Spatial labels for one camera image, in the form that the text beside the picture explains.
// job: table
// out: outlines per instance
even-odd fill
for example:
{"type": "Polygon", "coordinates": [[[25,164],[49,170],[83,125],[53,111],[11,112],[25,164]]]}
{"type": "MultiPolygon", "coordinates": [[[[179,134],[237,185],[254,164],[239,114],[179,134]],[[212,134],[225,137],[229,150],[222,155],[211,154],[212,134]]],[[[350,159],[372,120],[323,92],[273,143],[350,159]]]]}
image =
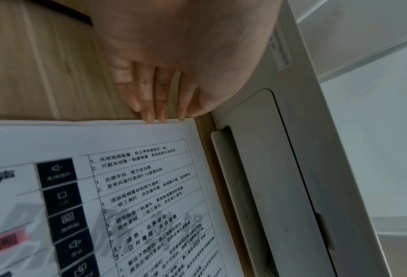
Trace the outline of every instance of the table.
{"type": "MultiPolygon", "coordinates": [[[[83,0],[58,0],[87,13],[83,0]]],[[[176,117],[178,74],[169,118],[176,117]]],[[[0,0],[0,120],[140,119],[121,101],[92,26],[26,0],[0,0]]],[[[211,114],[196,118],[201,142],[245,276],[254,276],[210,135],[211,114]]]]}

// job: paper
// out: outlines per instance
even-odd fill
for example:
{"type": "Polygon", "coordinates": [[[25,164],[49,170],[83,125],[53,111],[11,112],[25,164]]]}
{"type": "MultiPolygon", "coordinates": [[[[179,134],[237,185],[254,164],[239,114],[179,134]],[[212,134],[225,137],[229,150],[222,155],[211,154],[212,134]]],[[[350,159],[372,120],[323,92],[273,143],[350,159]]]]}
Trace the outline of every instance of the paper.
{"type": "Polygon", "coordinates": [[[0,122],[4,234],[0,277],[243,276],[193,120],[0,122]]]}

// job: white device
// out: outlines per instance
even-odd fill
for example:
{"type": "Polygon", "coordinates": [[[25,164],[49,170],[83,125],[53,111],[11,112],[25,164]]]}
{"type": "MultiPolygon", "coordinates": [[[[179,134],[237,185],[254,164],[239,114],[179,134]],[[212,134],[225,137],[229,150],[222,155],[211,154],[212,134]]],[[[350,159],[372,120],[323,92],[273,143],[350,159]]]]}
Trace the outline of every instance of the white device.
{"type": "Polygon", "coordinates": [[[252,77],[212,115],[257,277],[391,275],[286,1],[252,77]]]}

